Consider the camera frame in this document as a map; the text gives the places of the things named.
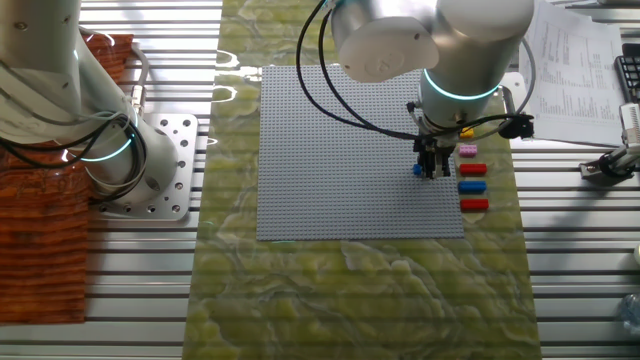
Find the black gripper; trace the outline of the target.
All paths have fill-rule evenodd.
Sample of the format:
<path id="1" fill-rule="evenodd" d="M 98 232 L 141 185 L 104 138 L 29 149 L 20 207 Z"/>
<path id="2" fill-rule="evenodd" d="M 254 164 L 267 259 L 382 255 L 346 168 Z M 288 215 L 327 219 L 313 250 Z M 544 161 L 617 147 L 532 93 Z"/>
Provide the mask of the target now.
<path id="1" fill-rule="evenodd" d="M 418 136 L 413 142 L 413 151 L 422 158 L 424 177 L 428 179 L 450 177 L 449 157 L 455 144 L 440 144 L 435 138 Z"/>

